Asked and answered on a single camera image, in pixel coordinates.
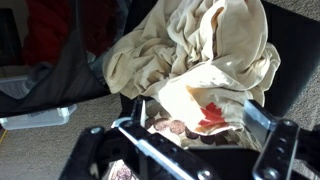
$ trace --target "white container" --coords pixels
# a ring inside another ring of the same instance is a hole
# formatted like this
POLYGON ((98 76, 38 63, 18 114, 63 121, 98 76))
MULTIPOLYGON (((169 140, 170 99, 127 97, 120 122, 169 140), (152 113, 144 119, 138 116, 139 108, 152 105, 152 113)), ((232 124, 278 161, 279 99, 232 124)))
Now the white container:
MULTIPOLYGON (((0 79, 0 90, 7 95, 20 99, 25 97, 29 89, 25 82, 27 76, 0 79)), ((30 114, 0 118, 0 123, 7 130, 35 128, 62 125, 69 121, 70 115, 77 109, 77 105, 55 108, 30 114)))
POLYGON ((72 105, 20 116, 0 118, 0 123, 6 130, 62 125, 69 121, 70 115, 76 109, 77 105, 72 105))

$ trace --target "floor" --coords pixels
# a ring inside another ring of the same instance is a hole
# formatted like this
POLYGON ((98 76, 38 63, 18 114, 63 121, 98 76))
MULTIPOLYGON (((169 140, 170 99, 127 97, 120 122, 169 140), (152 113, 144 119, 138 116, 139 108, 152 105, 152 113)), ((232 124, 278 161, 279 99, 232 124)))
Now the floor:
MULTIPOLYGON (((268 1, 320 21, 319 0, 268 1)), ((14 9, 23 42, 23 37, 27 34, 28 15, 24 0, 1 0, 0 7, 14 9)), ((286 117, 297 120, 307 129, 320 123, 318 87, 320 67, 286 117)), ((66 125, 9 131, 0 145, 0 179, 57 179, 81 130, 94 125, 110 127, 119 113, 119 96, 111 95, 78 104, 78 109, 66 125)), ((310 178, 313 177, 305 168, 299 166, 298 169, 310 178)))

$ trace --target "beige blanket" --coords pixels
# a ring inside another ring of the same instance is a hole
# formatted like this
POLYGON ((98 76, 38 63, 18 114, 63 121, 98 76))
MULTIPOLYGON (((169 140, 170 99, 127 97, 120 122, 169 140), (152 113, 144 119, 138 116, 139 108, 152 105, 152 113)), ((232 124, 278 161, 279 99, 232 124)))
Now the beige blanket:
POLYGON ((280 65, 267 34, 260 0, 159 0, 105 56, 105 79, 112 93, 154 97, 199 134, 239 129, 244 101, 263 105, 280 65))

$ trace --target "cream fabric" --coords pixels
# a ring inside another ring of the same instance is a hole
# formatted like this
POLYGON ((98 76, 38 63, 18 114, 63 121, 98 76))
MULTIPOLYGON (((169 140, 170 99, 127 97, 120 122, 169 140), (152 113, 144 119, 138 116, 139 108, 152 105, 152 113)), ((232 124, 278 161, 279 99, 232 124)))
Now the cream fabric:
POLYGON ((198 128, 210 102, 225 129, 239 129, 244 101, 263 105, 280 65, 267 34, 260 0, 159 0, 106 55, 105 79, 112 93, 154 97, 200 134, 221 131, 198 128))

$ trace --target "gray carpet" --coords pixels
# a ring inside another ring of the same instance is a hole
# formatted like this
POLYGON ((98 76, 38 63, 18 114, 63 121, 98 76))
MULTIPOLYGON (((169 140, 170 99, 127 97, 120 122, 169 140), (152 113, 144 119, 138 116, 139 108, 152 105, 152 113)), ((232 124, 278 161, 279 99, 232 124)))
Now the gray carpet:
MULTIPOLYGON (((320 21, 319 0, 268 1, 320 21)), ((21 2, 23 0, 1 0, 0 7, 15 8, 19 33, 24 37, 26 23, 21 16, 27 11, 21 2)), ((319 87, 320 67, 286 117, 307 129, 320 123, 319 87)), ((78 104, 66 125, 10 131, 0 145, 0 179, 56 179, 80 131, 93 125, 109 127, 119 113, 119 96, 112 95, 78 104)), ((303 166, 296 168, 313 178, 303 166)))

